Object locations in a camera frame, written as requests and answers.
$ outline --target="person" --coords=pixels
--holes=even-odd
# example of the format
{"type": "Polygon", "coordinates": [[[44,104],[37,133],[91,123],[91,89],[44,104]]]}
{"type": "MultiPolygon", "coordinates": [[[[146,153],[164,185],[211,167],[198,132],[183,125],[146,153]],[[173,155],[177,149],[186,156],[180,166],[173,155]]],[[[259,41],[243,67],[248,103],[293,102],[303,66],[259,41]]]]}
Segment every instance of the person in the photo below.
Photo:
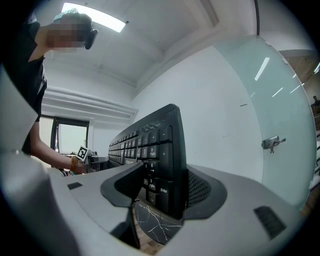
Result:
{"type": "Polygon", "coordinates": [[[319,107],[320,106],[320,100],[317,99],[317,96],[313,96],[313,99],[314,99],[313,106],[314,107],[319,107]]]}
{"type": "Polygon", "coordinates": [[[75,157],[69,158],[56,152],[40,138],[41,104],[47,88],[43,61],[45,53],[50,50],[76,47],[89,49],[97,33],[96,29],[92,30],[92,19],[78,13],[76,9],[57,15],[51,24],[45,26],[40,26],[32,15],[21,26],[3,57],[3,66],[13,84],[38,114],[22,151],[49,165],[72,170],[76,174],[85,173],[85,165],[75,157]]]}

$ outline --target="glass door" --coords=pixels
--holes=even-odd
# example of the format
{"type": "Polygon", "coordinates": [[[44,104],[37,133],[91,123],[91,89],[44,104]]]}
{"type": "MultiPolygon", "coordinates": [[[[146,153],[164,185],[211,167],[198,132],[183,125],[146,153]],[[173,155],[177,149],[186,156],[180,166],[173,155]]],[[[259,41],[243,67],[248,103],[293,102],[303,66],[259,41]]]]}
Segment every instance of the glass door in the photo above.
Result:
{"type": "Polygon", "coordinates": [[[216,43],[249,94],[263,140],[285,139],[263,149],[262,184],[301,208],[316,161],[316,129],[309,101],[288,62],[259,36],[216,43]]]}

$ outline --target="ceiling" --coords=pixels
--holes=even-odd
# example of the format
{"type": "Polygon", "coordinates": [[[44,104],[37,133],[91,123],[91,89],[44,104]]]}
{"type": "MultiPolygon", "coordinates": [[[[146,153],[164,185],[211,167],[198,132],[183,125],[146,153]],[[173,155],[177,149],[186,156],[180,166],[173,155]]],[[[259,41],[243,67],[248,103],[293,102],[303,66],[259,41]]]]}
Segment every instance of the ceiling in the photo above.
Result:
{"type": "Polygon", "coordinates": [[[314,74],[319,64],[317,55],[287,57],[286,60],[296,73],[301,83],[305,83],[314,74]]]}
{"type": "Polygon", "coordinates": [[[88,6],[128,24],[118,33],[93,22],[99,34],[90,50],[54,51],[46,58],[96,70],[137,90],[169,58],[182,55],[191,43],[218,28],[239,31],[242,26],[245,34],[256,29],[253,0],[46,0],[35,12],[38,22],[51,23],[64,2],[88,6]]]}

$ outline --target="keyboard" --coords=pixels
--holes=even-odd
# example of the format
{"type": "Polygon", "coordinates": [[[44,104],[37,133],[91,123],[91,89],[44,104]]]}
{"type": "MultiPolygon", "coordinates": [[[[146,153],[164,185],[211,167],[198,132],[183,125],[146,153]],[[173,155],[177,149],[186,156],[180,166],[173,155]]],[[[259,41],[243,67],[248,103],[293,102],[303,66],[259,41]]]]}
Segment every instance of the keyboard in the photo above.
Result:
{"type": "Polygon", "coordinates": [[[139,197],[180,219],[187,205],[188,171],[180,109],[166,105],[119,133],[109,145],[108,168],[143,162],[139,197]]]}

